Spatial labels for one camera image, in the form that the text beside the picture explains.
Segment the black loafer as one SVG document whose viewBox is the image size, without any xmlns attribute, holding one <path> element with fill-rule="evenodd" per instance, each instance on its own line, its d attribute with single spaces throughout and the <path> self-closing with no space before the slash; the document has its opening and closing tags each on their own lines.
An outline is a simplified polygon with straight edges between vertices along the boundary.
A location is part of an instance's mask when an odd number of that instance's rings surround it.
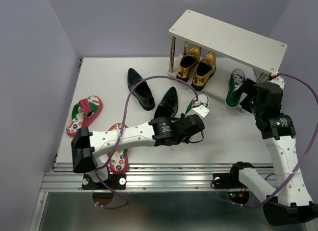
<svg viewBox="0 0 318 231">
<path fill-rule="evenodd" d="M 174 117 L 178 111 L 178 95 L 172 86 L 163 96 L 154 114 L 154 119 L 159 117 Z"/>
<path fill-rule="evenodd" d="M 131 89 L 142 79 L 143 78 L 137 71 L 135 71 L 133 68 L 129 68 L 127 74 L 127 85 L 129 91 L 131 91 Z M 140 83 L 132 92 L 132 94 L 137 98 L 139 104 L 144 110 L 150 111 L 154 109 L 155 100 L 148 84 L 145 81 Z"/>
</svg>

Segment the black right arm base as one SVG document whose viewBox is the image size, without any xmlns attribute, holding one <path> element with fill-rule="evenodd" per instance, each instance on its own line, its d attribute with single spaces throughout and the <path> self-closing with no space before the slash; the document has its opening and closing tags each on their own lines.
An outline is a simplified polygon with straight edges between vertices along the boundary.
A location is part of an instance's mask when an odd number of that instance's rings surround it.
<svg viewBox="0 0 318 231">
<path fill-rule="evenodd" d="M 214 189 L 244 188 L 245 185 L 239 180 L 239 172 L 248 168 L 251 168 L 251 171 L 256 171 L 255 167 L 249 162 L 236 162 L 227 173 L 213 173 L 210 186 Z"/>
</svg>

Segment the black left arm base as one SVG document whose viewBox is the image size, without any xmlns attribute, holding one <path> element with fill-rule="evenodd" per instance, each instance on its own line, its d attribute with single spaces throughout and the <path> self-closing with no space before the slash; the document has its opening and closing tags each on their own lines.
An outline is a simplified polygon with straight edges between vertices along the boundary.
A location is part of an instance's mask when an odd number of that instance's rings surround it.
<svg viewBox="0 0 318 231">
<path fill-rule="evenodd" d="M 108 179 L 104 180 L 104 183 L 109 186 L 111 189 L 114 190 L 125 190 L 126 189 L 126 182 L 127 182 L 127 176 L 126 174 L 109 174 Z M 82 190 L 102 190 L 106 189 L 106 187 L 100 182 L 94 182 L 92 178 L 84 174 L 82 185 Z"/>
</svg>

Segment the green sneaker with laces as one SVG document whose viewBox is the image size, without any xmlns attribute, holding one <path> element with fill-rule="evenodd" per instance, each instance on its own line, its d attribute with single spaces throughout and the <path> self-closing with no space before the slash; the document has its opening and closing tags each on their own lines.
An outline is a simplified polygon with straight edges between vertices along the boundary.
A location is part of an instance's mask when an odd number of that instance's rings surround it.
<svg viewBox="0 0 318 231">
<path fill-rule="evenodd" d="M 245 74 L 241 69 L 235 69 L 228 80 L 228 93 L 225 100 L 225 105 L 229 108 L 236 108 L 239 104 L 240 97 L 233 100 L 232 94 L 244 83 Z"/>
</svg>

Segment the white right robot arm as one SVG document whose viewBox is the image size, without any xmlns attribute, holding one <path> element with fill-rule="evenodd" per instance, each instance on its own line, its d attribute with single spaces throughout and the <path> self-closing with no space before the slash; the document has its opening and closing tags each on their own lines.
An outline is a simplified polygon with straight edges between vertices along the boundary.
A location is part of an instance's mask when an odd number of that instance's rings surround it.
<svg viewBox="0 0 318 231">
<path fill-rule="evenodd" d="M 306 223 L 318 217 L 318 206 L 309 195 L 296 153 L 296 131 L 290 116 L 281 113 L 282 88 L 271 82 L 246 79 L 232 95 L 246 94 L 241 107 L 252 113 L 270 153 L 277 188 L 272 187 L 248 162 L 233 164 L 229 182 L 245 186 L 260 201 L 272 226 Z"/>
</svg>

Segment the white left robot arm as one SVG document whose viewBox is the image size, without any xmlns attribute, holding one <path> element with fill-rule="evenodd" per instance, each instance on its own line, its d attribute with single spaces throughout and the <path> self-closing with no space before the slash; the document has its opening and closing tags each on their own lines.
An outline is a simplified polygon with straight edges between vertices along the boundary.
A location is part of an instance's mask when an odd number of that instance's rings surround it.
<svg viewBox="0 0 318 231">
<path fill-rule="evenodd" d="M 100 157 L 116 150 L 135 147 L 173 146 L 205 129 L 204 117 L 198 114 L 182 115 L 180 118 L 160 117 L 135 127 L 106 132 L 90 131 L 80 128 L 71 141 L 73 172 L 88 174 L 99 188 L 110 184 L 108 171 L 103 169 Z"/>
</svg>

